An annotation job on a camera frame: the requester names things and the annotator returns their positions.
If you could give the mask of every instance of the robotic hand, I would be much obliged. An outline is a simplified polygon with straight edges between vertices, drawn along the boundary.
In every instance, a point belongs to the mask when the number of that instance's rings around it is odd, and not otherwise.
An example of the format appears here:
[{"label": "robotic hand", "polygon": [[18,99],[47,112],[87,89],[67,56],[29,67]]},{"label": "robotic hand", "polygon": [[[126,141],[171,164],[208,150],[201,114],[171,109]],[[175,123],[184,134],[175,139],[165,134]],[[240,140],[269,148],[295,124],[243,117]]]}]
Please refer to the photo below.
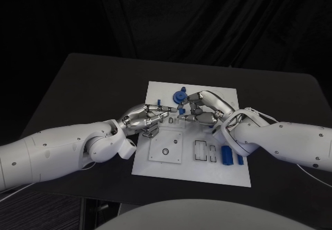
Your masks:
[{"label": "robotic hand", "polygon": [[[223,144],[227,142],[239,155],[249,156],[262,146],[279,160],[332,172],[331,128],[276,120],[270,125],[260,117],[260,112],[252,108],[236,111],[210,91],[190,95],[178,108],[188,103],[193,114],[180,115],[178,118],[206,126],[213,126],[221,120],[223,125],[214,129],[213,136]],[[203,105],[214,113],[204,112],[200,108]]]},{"label": "robotic hand", "polygon": [[0,191],[60,178],[92,162],[110,160],[117,153],[129,159],[136,145],[128,136],[143,132],[143,136],[154,138],[159,133],[158,122],[177,111],[141,104],[117,121],[51,128],[0,146]]}]

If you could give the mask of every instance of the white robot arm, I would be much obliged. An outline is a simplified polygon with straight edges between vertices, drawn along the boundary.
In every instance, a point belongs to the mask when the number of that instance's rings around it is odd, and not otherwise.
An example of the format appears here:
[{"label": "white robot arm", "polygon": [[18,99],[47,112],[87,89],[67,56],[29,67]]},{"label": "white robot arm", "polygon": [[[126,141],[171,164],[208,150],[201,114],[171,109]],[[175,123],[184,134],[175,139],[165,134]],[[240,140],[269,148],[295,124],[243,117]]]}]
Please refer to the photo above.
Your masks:
[{"label": "white robot arm", "polygon": [[[332,172],[332,129],[289,122],[269,122],[250,109],[234,110],[229,103],[210,91],[188,96],[182,108],[191,103],[191,115],[178,118],[203,125],[223,125],[216,128],[214,137],[227,140],[236,153],[249,156],[262,146],[283,161]],[[208,106],[216,113],[203,112]]]},{"label": "white robot arm", "polygon": [[129,159],[136,145],[128,136],[143,132],[154,138],[158,122],[169,112],[177,108],[142,104],[117,121],[51,128],[0,146],[0,191],[60,178],[89,163],[110,160],[117,153]]}]

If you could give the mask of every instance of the black curtain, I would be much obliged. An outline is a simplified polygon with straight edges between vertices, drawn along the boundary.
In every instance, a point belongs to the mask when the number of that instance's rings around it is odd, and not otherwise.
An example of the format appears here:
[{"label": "black curtain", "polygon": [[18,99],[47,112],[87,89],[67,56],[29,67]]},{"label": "black curtain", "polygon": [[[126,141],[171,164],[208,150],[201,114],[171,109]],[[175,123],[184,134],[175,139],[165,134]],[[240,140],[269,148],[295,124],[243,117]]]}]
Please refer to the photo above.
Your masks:
[{"label": "black curtain", "polygon": [[331,98],[328,0],[5,0],[0,6],[0,128],[12,136],[22,129],[5,126],[25,126],[73,52],[309,73]]}]

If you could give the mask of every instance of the black table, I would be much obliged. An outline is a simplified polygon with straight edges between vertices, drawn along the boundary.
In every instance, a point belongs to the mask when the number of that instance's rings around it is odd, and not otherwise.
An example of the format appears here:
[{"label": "black table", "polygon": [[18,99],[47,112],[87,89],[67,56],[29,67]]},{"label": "black table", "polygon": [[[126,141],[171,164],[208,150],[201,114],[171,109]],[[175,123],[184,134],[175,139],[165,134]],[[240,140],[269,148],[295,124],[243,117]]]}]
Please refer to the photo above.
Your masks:
[{"label": "black table", "polygon": [[[149,81],[236,88],[240,108],[253,107],[279,121],[332,127],[332,111],[311,75],[71,54],[22,137],[119,119],[145,102]],[[139,205],[184,198],[224,200],[332,227],[332,189],[263,149],[249,156],[252,188],[132,175],[133,160],[135,155],[129,160],[116,156],[31,189]],[[332,184],[331,172],[308,171]]]}]

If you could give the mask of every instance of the gray floor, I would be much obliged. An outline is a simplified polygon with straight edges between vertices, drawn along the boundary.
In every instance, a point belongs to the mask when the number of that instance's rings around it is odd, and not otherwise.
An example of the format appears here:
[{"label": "gray floor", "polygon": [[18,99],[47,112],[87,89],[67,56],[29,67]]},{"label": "gray floor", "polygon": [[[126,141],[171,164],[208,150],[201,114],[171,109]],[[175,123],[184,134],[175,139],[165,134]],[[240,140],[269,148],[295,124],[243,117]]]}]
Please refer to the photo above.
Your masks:
[{"label": "gray floor", "polygon": [[79,230],[81,199],[24,190],[0,202],[0,230]]}]

